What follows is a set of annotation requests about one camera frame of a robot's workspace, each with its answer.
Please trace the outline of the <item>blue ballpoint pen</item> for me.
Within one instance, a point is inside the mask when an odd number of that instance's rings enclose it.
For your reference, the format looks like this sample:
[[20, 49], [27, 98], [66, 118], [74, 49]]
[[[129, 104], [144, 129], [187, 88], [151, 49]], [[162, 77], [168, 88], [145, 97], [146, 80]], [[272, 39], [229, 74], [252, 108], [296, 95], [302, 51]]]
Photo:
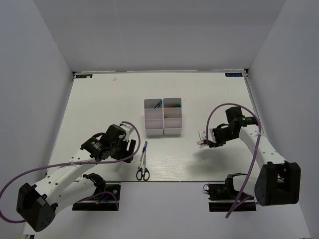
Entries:
[[143, 157], [144, 157], [144, 155], [145, 155], [145, 153], [146, 153], [147, 145], [148, 145], [148, 142], [145, 141], [144, 146], [143, 146], [143, 149], [142, 149], [142, 154], [141, 154], [141, 160], [140, 160], [141, 162], [142, 162]]

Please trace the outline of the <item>white compartment organizer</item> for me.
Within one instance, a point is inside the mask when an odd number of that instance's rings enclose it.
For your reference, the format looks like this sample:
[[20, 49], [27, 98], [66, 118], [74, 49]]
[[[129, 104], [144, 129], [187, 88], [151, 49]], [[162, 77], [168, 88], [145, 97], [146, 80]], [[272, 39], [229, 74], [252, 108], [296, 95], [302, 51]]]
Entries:
[[163, 117], [169, 115], [170, 118], [179, 118], [178, 120], [166, 121], [163, 119], [164, 135], [180, 135], [182, 131], [182, 108], [165, 108], [165, 106], [175, 106], [181, 104], [181, 98], [163, 99]]
[[144, 100], [145, 131], [148, 137], [163, 135], [163, 105], [154, 109], [160, 100], [162, 99]]

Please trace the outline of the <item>right blue corner label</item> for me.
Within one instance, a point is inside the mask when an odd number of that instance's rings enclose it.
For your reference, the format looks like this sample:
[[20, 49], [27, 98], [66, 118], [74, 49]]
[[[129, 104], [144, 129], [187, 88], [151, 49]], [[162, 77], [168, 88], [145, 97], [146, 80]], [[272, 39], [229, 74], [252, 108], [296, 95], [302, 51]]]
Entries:
[[239, 72], [227, 72], [225, 73], [226, 77], [243, 77], [242, 73]]

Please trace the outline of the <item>right white compartment organizer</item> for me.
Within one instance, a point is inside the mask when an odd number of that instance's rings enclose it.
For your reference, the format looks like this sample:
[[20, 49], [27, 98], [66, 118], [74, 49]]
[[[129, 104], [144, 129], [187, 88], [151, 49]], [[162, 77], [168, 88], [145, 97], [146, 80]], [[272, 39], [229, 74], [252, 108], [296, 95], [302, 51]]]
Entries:
[[165, 106], [175, 106], [181, 104], [181, 98], [163, 99], [163, 117], [169, 115], [170, 118], [179, 118], [178, 120], [166, 121], [163, 119], [164, 135], [180, 135], [182, 131], [182, 108], [165, 108]]

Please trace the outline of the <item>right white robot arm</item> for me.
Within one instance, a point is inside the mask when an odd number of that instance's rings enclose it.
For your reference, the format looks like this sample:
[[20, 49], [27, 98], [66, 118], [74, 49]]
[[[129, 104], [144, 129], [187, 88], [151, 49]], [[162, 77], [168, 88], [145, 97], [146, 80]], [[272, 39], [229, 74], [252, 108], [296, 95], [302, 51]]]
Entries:
[[289, 162], [271, 145], [262, 132], [259, 119], [243, 115], [244, 106], [228, 103], [227, 123], [206, 128], [204, 145], [222, 147], [240, 139], [253, 155], [246, 173], [229, 174], [225, 180], [226, 195], [239, 204], [253, 197], [261, 206], [296, 204], [300, 197], [301, 168]]

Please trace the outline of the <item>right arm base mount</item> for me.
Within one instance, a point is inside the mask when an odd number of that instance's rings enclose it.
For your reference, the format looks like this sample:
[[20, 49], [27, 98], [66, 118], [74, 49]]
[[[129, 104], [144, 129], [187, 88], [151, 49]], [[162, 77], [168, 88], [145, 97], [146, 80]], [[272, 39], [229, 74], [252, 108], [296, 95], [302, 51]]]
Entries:
[[[241, 188], [242, 183], [239, 183], [239, 188], [234, 189], [233, 179], [245, 179], [246, 174], [235, 173], [229, 174], [224, 183], [207, 183], [203, 186], [203, 191], [208, 195], [209, 211], [212, 212], [228, 212], [237, 197], [237, 194]], [[243, 204], [238, 206], [235, 212], [255, 212], [256, 204], [255, 198], [246, 193], [242, 193], [238, 202], [245, 200]]]

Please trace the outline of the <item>left blue corner label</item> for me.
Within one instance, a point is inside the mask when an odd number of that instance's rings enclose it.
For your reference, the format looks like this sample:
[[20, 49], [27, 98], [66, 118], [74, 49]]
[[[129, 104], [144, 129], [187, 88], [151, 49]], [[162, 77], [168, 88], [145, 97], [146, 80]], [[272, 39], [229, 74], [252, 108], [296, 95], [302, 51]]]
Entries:
[[92, 74], [77, 74], [77, 75], [75, 75], [76, 79], [90, 79], [92, 77], [93, 77]]

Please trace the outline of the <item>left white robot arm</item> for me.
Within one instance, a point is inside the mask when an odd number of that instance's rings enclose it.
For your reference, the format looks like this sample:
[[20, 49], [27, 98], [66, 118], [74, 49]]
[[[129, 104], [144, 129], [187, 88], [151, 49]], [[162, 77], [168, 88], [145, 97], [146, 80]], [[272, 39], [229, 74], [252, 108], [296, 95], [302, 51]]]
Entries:
[[16, 211], [35, 231], [47, 228], [55, 216], [85, 198], [99, 199], [107, 194], [106, 181], [88, 170], [98, 164], [130, 163], [141, 145], [131, 139], [135, 126], [127, 121], [112, 124], [106, 132], [86, 140], [68, 162], [55, 165], [55, 171], [30, 185], [23, 184], [18, 191]]

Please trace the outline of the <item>left white compartment organizer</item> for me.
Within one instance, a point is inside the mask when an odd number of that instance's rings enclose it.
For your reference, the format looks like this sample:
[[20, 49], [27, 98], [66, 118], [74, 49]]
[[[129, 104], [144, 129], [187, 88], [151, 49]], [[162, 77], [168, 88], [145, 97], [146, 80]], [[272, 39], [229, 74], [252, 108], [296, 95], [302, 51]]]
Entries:
[[163, 135], [163, 105], [154, 109], [160, 100], [162, 99], [144, 100], [145, 131], [148, 137]]

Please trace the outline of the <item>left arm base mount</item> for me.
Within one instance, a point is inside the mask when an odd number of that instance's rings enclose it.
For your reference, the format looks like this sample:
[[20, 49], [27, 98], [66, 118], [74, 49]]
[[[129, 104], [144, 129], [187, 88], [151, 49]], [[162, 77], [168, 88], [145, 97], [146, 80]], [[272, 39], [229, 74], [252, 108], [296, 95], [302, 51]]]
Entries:
[[75, 203], [73, 211], [116, 212], [120, 205], [121, 184], [106, 184], [104, 189], [96, 190], [91, 197]]

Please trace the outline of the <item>black-handled scissors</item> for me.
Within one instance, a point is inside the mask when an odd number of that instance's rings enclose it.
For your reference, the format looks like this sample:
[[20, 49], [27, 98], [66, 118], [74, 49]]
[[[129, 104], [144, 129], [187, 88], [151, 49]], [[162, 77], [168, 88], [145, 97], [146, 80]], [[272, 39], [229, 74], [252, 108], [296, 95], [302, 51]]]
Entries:
[[147, 152], [145, 151], [142, 153], [139, 164], [138, 164], [138, 170], [136, 172], [136, 179], [138, 181], [148, 181], [150, 178], [150, 172], [146, 167], [147, 162]]

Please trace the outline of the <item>blue corner label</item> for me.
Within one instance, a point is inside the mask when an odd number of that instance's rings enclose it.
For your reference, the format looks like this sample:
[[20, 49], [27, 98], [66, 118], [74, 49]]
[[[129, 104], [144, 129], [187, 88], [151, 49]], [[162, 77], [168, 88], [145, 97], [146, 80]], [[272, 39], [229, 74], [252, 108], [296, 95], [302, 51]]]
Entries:
[[243, 77], [242, 73], [239, 72], [227, 72], [225, 73], [226, 77]]
[[92, 74], [77, 74], [77, 75], [75, 75], [76, 79], [90, 79], [92, 77], [93, 77]]

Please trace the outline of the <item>pink white eraser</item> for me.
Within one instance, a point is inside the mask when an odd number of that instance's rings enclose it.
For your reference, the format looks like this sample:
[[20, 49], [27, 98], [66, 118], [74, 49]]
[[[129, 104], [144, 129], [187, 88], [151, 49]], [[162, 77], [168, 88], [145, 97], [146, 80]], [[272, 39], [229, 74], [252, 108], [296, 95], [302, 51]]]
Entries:
[[205, 146], [208, 146], [208, 142], [206, 140], [200, 140], [197, 142], [197, 145], [199, 146], [199, 148], [203, 148]]

